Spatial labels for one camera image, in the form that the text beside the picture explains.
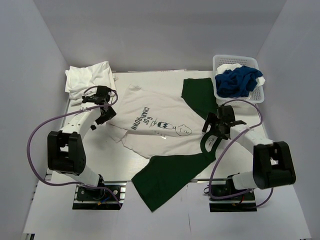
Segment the white and green raglan t-shirt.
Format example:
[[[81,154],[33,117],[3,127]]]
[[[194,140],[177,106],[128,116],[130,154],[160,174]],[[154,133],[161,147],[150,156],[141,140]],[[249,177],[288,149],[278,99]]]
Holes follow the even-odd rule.
[[[217,111],[211,78],[183,81],[180,96],[129,86],[108,135],[148,159],[133,178],[139,196],[155,211],[216,159],[221,140],[204,139],[209,113]]]

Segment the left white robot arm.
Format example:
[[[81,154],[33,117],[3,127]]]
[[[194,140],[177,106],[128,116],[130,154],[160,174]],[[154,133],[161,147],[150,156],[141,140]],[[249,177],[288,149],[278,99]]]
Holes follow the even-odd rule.
[[[48,134],[47,164],[50,170],[89,186],[90,196],[99,200],[105,196],[106,187],[102,184],[102,176],[87,166],[83,139],[89,130],[95,130],[97,125],[116,116],[112,105],[118,101],[118,94],[107,86],[95,88],[94,94],[82,96],[80,109],[72,114],[65,126]]]

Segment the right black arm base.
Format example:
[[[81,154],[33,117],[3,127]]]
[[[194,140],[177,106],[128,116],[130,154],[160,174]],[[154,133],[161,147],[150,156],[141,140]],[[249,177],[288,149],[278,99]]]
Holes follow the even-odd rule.
[[[256,212],[256,198],[255,194],[251,191],[246,194],[226,198],[226,199],[213,199],[209,195],[209,187],[207,186],[203,193],[208,195],[209,211],[211,213],[237,213],[237,212]]]

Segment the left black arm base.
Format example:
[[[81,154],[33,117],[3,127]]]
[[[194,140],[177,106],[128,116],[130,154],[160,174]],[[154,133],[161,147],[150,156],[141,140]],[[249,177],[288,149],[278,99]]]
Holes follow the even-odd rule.
[[[105,182],[105,187],[110,189],[122,205],[125,199],[126,182]],[[121,206],[107,190],[95,190],[77,186],[75,190],[73,210],[120,210]]]

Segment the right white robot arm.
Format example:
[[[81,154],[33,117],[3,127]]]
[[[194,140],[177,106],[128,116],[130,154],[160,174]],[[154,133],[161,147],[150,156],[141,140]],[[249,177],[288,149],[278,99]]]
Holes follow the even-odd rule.
[[[289,145],[284,141],[272,141],[255,132],[254,126],[249,126],[243,120],[237,120],[231,105],[223,104],[216,113],[210,112],[205,120],[200,142],[202,153],[212,158],[206,149],[209,137],[228,140],[217,159],[220,163],[224,154],[234,143],[240,144],[252,154],[252,170],[230,175],[225,180],[221,192],[214,192],[213,179],[209,179],[208,195],[213,200],[236,200],[254,189],[273,189],[275,187],[293,185],[296,182],[296,173]]]

